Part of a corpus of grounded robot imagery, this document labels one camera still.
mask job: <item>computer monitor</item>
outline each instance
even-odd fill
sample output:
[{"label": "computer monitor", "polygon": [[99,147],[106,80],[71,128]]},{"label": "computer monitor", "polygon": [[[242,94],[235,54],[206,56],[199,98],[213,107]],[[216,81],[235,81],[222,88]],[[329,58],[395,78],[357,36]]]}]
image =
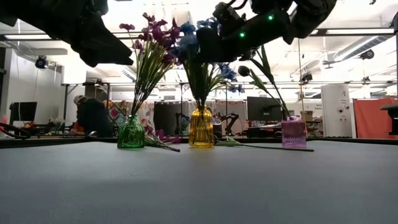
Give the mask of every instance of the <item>computer monitor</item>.
[{"label": "computer monitor", "polygon": [[11,103],[10,125],[13,125],[14,121],[34,121],[36,108],[37,102]]},{"label": "computer monitor", "polygon": [[272,98],[248,97],[248,119],[250,121],[282,121],[282,108]]}]

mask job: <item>vase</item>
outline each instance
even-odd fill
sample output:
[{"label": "vase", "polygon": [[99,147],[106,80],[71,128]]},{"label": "vase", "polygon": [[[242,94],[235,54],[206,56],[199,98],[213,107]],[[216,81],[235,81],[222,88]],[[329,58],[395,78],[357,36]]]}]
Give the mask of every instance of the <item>vase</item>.
[{"label": "vase", "polygon": [[129,116],[118,129],[118,148],[140,149],[145,146],[145,131],[138,122],[137,116]]},{"label": "vase", "polygon": [[282,122],[282,147],[305,148],[307,134],[305,122],[299,118],[287,118]]},{"label": "vase", "polygon": [[189,145],[195,148],[210,148],[214,145],[213,115],[207,106],[197,108],[191,114]]}]

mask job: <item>blue flower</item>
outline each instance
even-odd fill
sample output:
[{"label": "blue flower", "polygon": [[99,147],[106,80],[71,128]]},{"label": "blue flower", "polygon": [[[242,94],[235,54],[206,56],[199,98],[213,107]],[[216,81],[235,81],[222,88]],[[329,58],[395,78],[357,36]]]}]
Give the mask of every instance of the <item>blue flower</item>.
[{"label": "blue flower", "polygon": [[236,87],[236,86],[230,86],[230,87],[228,88],[228,91],[230,91],[230,92],[232,92],[232,93],[236,93],[236,92],[238,92],[238,93],[244,93],[244,88],[243,88],[242,84],[239,84],[238,87]]},{"label": "blue flower", "polygon": [[225,77],[225,79],[231,80],[232,82],[236,82],[236,72],[229,67],[228,63],[217,63],[221,70],[221,74]]},{"label": "blue flower", "polygon": [[173,55],[174,57],[178,57],[180,55],[180,47],[174,47],[169,50],[169,54]]},{"label": "blue flower", "polygon": [[228,91],[230,91],[231,93],[236,93],[236,90],[238,90],[238,88],[236,88],[236,86],[228,87]]},{"label": "blue flower", "polygon": [[184,50],[189,46],[196,47],[198,45],[198,39],[194,34],[185,34],[185,36],[181,37],[178,45]]},{"label": "blue flower", "polygon": [[218,31],[220,23],[217,21],[216,18],[211,17],[211,18],[208,18],[205,21],[198,21],[197,22],[197,26],[198,26],[199,29],[203,28],[203,27],[208,27],[208,28],[212,28],[215,31]]},{"label": "blue flower", "polygon": [[181,25],[180,31],[184,33],[184,35],[189,35],[193,34],[193,32],[196,31],[196,28],[194,25],[190,24],[189,22],[186,22]]}]

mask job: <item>gray table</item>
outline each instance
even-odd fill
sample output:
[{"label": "gray table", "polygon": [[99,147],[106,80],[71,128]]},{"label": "gray table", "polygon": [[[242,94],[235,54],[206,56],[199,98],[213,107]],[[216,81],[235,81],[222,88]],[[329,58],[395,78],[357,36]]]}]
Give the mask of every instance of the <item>gray table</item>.
[{"label": "gray table", "polygon": [[0,150],[0,223],[397,223],[398,147]]}]

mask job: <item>floral pattern fabric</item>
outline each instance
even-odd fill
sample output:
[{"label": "floral pattern fabric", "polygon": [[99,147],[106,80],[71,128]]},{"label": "floral pattern fabric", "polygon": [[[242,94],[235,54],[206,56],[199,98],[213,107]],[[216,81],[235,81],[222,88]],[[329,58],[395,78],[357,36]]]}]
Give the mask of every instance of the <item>floral pattern fabric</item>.
[{"label": "floral pattern fabric", "polygon": [[[132,103],[128,103],[127,114],[131,114]],[[145,130],[155,130],[154,125],[154,108],[153,102],[144,102],[137,111],[137,120],[144,127]]]},{"label": "floral pattern fabric", "polygon": [[119,127],[126,122],[127,103],[125,101],[108,103],[108,115],[113,126]]}]

